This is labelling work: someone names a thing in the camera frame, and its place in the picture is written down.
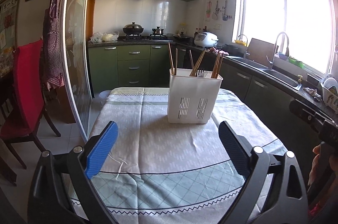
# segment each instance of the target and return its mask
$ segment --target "stove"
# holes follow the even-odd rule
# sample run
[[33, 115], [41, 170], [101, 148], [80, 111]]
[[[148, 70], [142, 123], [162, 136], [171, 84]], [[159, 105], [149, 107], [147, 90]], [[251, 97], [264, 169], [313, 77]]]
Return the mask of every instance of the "stove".
[[150, 34], [149, 36], [142, 36], [141, 34], [126, 35], [122, 40], [123, 41], [165, 41], [165, 42], [172, 41], [172, 40], [169, 40], [166, 35], [153, 35], [153, 34]]

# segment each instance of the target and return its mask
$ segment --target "cutting board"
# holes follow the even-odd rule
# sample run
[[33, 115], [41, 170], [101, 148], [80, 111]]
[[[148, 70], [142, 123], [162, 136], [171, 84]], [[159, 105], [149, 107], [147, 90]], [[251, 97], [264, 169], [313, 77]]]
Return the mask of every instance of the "cutting board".
[[247, 58], [267, 67], [269, 62], [266, 56], [272, 61], [273, 46], [274, 44], [252, 38], [247, 48], [247, 52], [250, 53]]

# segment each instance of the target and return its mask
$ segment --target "countertop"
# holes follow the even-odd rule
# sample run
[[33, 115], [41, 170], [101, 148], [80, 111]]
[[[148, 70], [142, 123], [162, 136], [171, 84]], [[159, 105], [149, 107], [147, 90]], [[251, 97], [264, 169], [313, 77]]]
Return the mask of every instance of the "countertop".
[[[88, 43], [88, 47], [104, 47], [104, 46], [111, 46], [111, 45], [129, 45], [129, 44], [166, 44], [167, 42], [163, 41], [122, 41], [118, 40], [117, 42], [101, 42], [101, 43]], [[192, 49], [195, 51], [203, 51], [204, 48], [195, 46], [194, 44], [187, 44], [187, 43], [181, 43], [179, 41], [172, 41], [170, 44], [179, 44], [180, 46], [186, 47], [188, 49]], [[322, 111], [328, 116], [330, 116], [336, 123], [338, 123], [338, 115], [331, 109], [330, 107], [326, 106], [323, 102], [315, 102], [313, 97], [310, 96], [307, 92], [303, 91], [302, 87], [299, 91], [289, 87], [287, 84], [284, 84], [283, 82], [275, 79], [274, 77], [270, 76], [269, 74], [254, 68], [250, 67], [246, 64], [243, 64], [241, 62], [238, 62], [236, 60], [233, 60], [229, 57], [223, 58], [223, 63], [231, 65], [233, 67], [238, 68], [239, 70], [242, 70], [252, 76], [255, 76], [261, 80], [264, 80], [265, 82], [277, 87], [278, 89], [284, 91], [285, 93], [289, 94], [290, 96], [294, 97], [295, 99], [303, 102], [310, 108], [314, 109], [315, 111]]]

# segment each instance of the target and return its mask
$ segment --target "rice cooker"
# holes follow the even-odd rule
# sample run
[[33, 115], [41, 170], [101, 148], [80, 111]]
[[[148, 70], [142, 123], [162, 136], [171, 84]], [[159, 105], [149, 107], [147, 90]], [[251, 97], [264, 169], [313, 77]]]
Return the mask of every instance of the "rice cooker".
[[218, 42], [218, 37], [210, 32], [198, 33], [195, 37], [194, 43], [199, 47], [215, 47]]

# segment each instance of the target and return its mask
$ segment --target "red chair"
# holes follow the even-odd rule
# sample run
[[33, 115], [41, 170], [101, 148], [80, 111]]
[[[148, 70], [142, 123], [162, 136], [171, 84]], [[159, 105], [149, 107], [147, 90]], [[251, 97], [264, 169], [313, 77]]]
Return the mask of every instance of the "red chair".
[[47, 114], [42, 97], [39, 76], [42, 43], [40, 39], [18, 47], [14, 52], [13, 78], [17, 106], [14, 106], [0, 131], [0, 138], [25, 169], [27, 168], [25, 163], [11, 144], [33, 141], [40, 151], [45, 151], [46, 149], [37, 138], [42, 115], [45, 116], [53, 132], [58, 137], [61, 136]]

